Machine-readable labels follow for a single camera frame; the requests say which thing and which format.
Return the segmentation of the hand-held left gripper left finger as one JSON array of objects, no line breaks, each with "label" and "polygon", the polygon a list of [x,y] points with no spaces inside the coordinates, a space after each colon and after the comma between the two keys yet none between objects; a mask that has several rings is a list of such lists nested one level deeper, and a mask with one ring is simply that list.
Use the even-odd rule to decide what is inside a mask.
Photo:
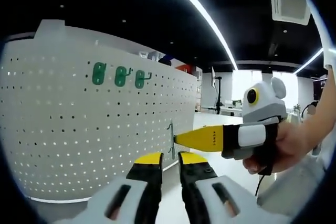
[{"label": "hand-held left gripper left finger", "polygon": [[80,214],[80,223],[155,223],[162,199],[163,153],[134,162],[126,177],[117,177],[96,192]]}]

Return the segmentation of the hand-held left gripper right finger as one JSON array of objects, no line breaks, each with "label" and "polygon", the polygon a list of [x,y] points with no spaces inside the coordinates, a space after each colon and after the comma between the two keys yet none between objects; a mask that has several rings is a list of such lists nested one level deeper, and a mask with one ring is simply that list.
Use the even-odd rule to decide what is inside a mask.
[{"label": "hand-held left gripper right finger", "polygon": [[190,223],[259,223],[259,207],[249,191],[227,176],[218,176],[204,157],[178,154]]}]

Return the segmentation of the person's right hand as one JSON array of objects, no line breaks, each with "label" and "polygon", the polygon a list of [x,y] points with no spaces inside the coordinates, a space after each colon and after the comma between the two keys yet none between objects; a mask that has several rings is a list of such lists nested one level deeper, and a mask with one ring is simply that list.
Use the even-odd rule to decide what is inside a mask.
[{"label": "person's right hand", "polygon": [[278,125],[276,153],[272,173],[283,172],[297,164],[310,151],[302,125],[282,122]]}]

